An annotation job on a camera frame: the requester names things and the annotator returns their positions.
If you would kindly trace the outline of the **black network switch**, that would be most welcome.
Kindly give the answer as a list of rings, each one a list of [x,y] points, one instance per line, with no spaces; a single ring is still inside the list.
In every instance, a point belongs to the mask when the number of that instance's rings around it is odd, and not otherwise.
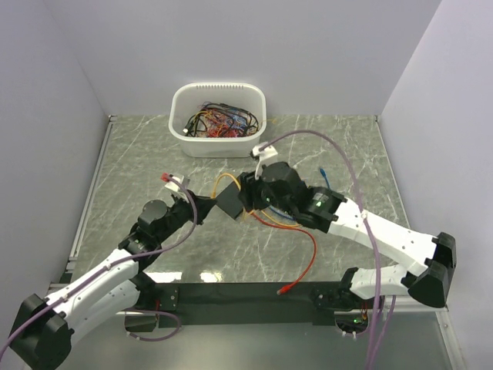
[[[238,197],[239,192],[237,185],[232,182],[216,196],[218,208],[233,220],[236,220],[243,212],[243,204]]]

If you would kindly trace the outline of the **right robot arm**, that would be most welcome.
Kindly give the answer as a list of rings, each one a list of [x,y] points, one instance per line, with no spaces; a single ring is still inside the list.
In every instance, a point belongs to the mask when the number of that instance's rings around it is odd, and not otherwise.
[[[432,308],[443,308],[457,266],[456,240],[402,227],[366,210],[327,187],[308,186],[285,162],[267,166],[260,175],[241,173],[240,201],[246,210],[275,207],[300,225],[376,248],[394,264],[351,268],[340,282],[339,299],[349,308],[385,296],[407,295]]]

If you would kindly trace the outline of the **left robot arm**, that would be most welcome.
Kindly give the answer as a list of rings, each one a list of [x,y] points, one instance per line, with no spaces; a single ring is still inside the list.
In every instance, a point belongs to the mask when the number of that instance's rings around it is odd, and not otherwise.
[[[163,242],[187,222],[198,225],[215,206],[210,197],[151,200],[129,234],[99,265],[45,298],[32,294],[20,305],[8,347],[32,369],[56,369],[75,343],[116,312],[149,308],[153,281],[145,276]]]

